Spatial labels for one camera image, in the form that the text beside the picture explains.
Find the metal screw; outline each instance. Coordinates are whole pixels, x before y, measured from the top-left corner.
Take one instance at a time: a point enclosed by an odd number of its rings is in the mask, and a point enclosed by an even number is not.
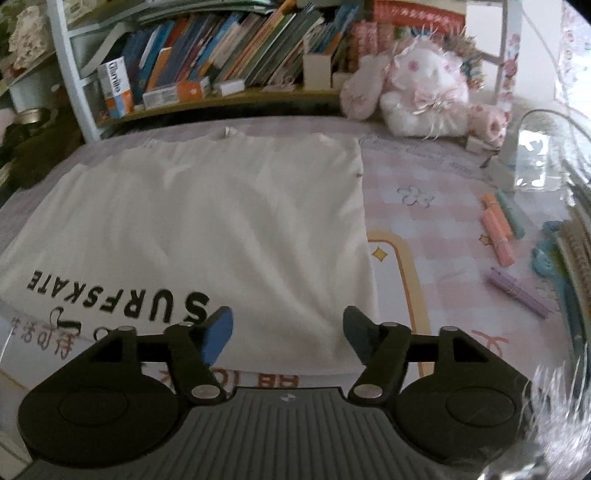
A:
[[[379,398],[382,396],[384,391],[377,385],[363,384],[357,385],[353,390],[353,393],[359,398]]]
[[[191,390],[191,395],[199,400],[213,400],[220,394],[215,385],[198,385]]]

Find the floral curtain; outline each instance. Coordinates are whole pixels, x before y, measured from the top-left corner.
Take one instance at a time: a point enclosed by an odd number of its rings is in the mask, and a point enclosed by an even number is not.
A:
[[[570,106],[591,118],[591,25],[566,1],[562,32],[558,62]],[[560,82],[556,98],[565,102]]]

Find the plush bunny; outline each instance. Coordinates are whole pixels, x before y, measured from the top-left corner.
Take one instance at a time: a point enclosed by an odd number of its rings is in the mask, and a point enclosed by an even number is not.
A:
[[[406,38],[390,54],[362,58],[340,101],[355,120],[369,118],[379,103],[388,128],[400,137],[474,135],[496,147],[505,139],[505,113],[469,103],[462,60],[428,37]]]

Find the white and orange box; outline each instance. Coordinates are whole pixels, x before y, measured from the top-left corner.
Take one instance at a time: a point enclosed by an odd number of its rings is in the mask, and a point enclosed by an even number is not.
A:
[[[111,118],[121,118],[133,112],[134,99],[131,96],[124,58],[100,65],[98,76]]]

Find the dark gray gripper pad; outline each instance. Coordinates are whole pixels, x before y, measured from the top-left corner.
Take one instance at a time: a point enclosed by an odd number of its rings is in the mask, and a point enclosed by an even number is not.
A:
[[[337,388],[238,388],[189,412],[165,445],[125,465],[72,469],[37,460],[18,480],[462,479],[409,447],[378,408]]]

